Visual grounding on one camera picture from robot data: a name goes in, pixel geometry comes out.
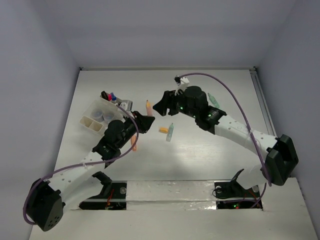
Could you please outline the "light green highlighter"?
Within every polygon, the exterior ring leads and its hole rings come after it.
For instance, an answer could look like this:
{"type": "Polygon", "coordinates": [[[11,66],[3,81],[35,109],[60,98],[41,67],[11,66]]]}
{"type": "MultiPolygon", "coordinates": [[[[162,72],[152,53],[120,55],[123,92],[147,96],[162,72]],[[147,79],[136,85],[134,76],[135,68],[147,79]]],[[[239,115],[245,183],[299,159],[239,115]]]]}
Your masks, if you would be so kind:
{"type": "Polygon", "coordinates": [[[166,141],[167,141],[167,142],[170,142],[170,141],[171,141],[172,135],[173,135],[173,131],[174,131],[174,124],[171,123],[171,125],[170,125],[169,128],[168,128],[167,135],[166,135],[166,141]]]}

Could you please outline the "pink black highlighter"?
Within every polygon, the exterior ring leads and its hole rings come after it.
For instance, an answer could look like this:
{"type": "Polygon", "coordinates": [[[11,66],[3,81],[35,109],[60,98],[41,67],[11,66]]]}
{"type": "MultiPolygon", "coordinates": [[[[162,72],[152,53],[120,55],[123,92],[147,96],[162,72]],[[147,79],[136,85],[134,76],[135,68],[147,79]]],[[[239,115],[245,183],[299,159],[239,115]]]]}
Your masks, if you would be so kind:
{"type": "Polygon", "coordinates": [[[100,97],[106,101],[112,100],[112,96],[109,93],[106,93],[105,91],[101,92],[100,97]]]}

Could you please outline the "paperclip jar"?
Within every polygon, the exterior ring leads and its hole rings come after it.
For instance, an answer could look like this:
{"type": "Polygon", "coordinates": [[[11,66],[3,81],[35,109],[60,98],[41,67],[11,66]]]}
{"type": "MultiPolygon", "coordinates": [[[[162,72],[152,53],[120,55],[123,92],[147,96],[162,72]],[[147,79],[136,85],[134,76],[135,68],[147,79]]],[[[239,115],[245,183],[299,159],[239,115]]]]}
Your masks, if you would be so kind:
{"type": "Polygon", "coordinates": [[[103,119],[107,124],[113,121],[114,118],[115,118],[115,114],[112,111],[105,111],[103,113],[103,119]]]}
{"type": "Polygon", "coordinates": [[[95,121],[97,121],[99,123],[104,121],[104,119],[103,119],[103,111],[101,109],[97,109],[97,108],[94,109],[91,112],[90,116],[92,117],[93,120],[95,120],[95,121]]]}

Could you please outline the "yellow highlighter cap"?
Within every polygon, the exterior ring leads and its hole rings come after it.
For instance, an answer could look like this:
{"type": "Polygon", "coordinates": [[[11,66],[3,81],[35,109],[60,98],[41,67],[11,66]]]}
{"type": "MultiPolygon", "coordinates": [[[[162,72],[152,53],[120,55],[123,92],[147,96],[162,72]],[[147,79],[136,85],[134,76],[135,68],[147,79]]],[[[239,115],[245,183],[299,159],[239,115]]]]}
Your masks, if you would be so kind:
{"type": "Polygon", "coordinates": [[[165,128],[165,127],[160,127],[160,128],[159,128],[159,132],[161,132],[161,133],[167,134],[168,131],[169,131],[168,128],[165,128]]]}

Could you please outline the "dark green marker pen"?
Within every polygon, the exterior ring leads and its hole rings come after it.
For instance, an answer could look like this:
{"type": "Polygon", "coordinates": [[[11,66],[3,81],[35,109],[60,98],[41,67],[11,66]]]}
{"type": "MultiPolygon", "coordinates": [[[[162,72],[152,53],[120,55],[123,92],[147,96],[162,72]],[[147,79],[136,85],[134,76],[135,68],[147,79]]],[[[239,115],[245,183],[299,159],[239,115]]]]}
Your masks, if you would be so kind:
{"type": "Polygon", "coordinates": [[[209,92],[207,93],[207,95],[208,95],[209,101],[212,103],[212,105],[215,108],[220,109],[220,105],[217,102],[216,98],[213,95],[211,95],[209,92]]]}

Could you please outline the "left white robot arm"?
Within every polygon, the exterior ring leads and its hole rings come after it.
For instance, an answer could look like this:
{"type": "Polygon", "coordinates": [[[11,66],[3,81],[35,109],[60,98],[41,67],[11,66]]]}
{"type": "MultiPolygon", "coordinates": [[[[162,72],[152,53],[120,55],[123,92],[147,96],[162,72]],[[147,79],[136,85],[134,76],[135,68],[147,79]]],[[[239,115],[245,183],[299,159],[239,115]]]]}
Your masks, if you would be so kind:
{"type": "Polygon", "coordinates": [[[138,111],[126,113],[123,120],[112,120],[80,163],[57,169],[31,185],[23,205],[25,222],[47,232],[58,224],[64,212],[86,199],[112,195],[112,180],[104,170],[124,157],[121,148],[133,136],[147,133],[154,121],[155,117],[138,111]]]}

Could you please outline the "clear blue spray bottle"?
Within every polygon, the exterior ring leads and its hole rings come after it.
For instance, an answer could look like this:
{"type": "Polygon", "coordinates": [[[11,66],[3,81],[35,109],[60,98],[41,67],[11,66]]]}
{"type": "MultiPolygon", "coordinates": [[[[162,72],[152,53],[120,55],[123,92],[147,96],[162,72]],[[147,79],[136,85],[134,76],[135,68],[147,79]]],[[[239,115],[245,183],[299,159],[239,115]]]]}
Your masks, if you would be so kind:
{"type": "Polygon", "coordinates": [[[115,102],[117,100],[117,97],[114,95],[113,92],[110,93],[110,101],[115,102]]]}

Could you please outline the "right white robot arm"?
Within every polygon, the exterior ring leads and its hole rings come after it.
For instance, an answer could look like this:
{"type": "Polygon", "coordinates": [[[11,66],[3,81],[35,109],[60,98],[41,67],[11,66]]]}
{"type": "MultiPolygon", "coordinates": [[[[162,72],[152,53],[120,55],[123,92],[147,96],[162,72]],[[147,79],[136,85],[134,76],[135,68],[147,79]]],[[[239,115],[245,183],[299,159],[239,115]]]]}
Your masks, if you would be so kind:
{"type": "Polygon", "coordinates": [[[283,186],[299,162],[291,137],[250,130],[225,111],[209,105],[205,92],[198,86],[187,87],[185,91],[165,91],[153,109],[161,116],[178,113],[190,116],[200,129],[226,138],[262,158],[260,164],[241,170],[230,183],[235,196],[242,196],[254,185],[283,186]]]}

